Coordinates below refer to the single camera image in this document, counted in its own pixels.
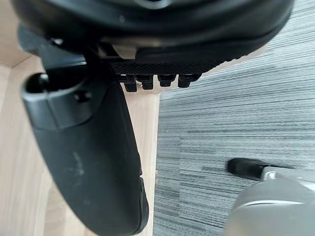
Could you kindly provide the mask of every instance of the black caster wheel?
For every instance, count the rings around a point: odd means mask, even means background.
[[[252,180],[260,180],[262,171],[265,167],[278,167],[278,168],[287,168],[294,169],[291,166],[279,166],[273,165],[258,159],[249,159],[249,158],[234,158],[227,162],[226,168],[227,171],[231,174]]]

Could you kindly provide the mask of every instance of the black plastic cover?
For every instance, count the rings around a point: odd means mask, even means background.
[[[22,98],[64,199],[100,236],[141,232],[149,208],[121,86],[91,76],[73,88],[40,91],[39,77],[26,81]]]

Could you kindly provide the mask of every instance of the scuff mark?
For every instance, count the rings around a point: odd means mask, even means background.
[[[77,173],[78,175],[82,176],[84,174],[84,170],[83,170],[81,158],[76,152],[73,153],[73,156],[75,160],[77,161]]]

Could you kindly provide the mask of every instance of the light wood laminate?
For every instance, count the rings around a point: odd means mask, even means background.
[[[28,57],[18,47],[18,19],[9,0],[0,1],[0,65],[14,67]]]

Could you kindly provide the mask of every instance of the striped carpet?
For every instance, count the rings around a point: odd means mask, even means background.
[[[225,171],[234,157],[315,169],[315,0],[265,54],[162,94],[154,235],[222,235],[253,183]]]

